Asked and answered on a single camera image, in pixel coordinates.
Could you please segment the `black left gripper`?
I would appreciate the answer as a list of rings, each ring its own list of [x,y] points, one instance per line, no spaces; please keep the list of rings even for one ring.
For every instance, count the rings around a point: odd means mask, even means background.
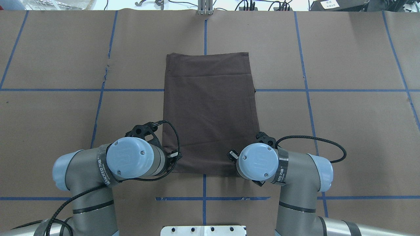
[[[174,169],[177,164],[178,159],[181,158],[181,153],[176,149],[171,151],[170,153],[166,153],[166,164],[163,175],[168,175]]]

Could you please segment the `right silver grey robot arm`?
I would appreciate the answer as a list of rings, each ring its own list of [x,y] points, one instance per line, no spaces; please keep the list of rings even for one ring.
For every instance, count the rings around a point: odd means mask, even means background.
[[[405,232],[323,218],[316,213],[319,192],[330,189],[333,168],[329,160],[279,146],[252,143],[227,154],[238,174],[263,185],[280,188],[276,236],[405,236]]]

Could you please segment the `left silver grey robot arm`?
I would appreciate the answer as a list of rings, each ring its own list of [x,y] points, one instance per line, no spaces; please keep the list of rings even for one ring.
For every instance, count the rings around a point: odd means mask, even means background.
[[[98,148],[59,157],[52,177],[72,197],[44,220],[1,233],[2,236],[118,236],[112,188],[127,180],[165,178],[181,158],[180,149],[165,153],[157,144],[123,137]]]

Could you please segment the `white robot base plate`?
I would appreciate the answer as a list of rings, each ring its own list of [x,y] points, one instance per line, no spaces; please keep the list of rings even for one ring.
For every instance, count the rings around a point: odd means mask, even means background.
[[[246,226],[165,226],[161,236],[246,236]]]

